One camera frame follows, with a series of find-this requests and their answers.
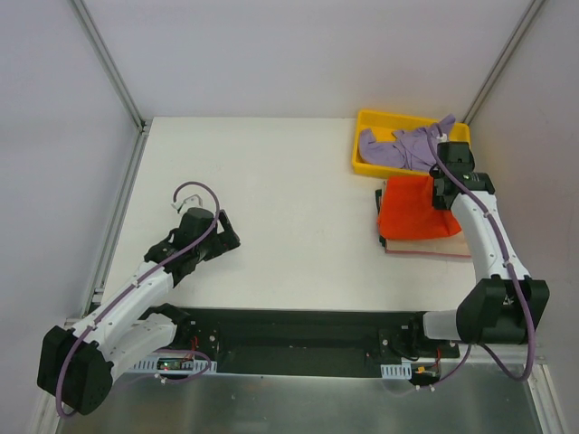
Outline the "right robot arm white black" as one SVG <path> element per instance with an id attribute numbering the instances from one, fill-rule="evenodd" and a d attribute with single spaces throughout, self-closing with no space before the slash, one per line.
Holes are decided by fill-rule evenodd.
<path id="1" fill-rule="evenodd" d="M 428 356 L 440 340 L 465 344 L 525 344 L 532 339 L 550 296 L 519 260 L 498 214 L 488 175 L 475 172 L 465 142 L 432 145 L 432 205 L 459 223 L 470 250 L 476 284 L 454 310 L 430 311 L 407 334 L 409 350 Z"/>

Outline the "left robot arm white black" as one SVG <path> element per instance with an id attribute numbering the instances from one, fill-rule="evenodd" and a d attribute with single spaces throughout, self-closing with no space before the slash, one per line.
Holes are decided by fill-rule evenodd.
<path id="1" fill-rule="evenodd" d="M 146 356 L 163 348 L 185 350 L 191 317 L 155 303 L 200 263 L 240 244 L 224 210 L 191 207 L 178 227 L 148 250 L 123 288 L 70 328 L 51 328 L 43 338 L 37 384 L 54 397 L 58 414 L 90 414 L 117 379 Z"/>

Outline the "orange t shirt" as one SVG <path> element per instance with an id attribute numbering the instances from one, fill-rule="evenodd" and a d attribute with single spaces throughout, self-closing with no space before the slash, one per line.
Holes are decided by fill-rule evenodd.
<path id="1" fill-rule="evenodd" d="M 390 177 L 376 221 L 379 234 L 393 241 L 423 241 L 460 233 L 460 224 L 450 211 L 432 206 L 432 188 L 428 175 Z"/>

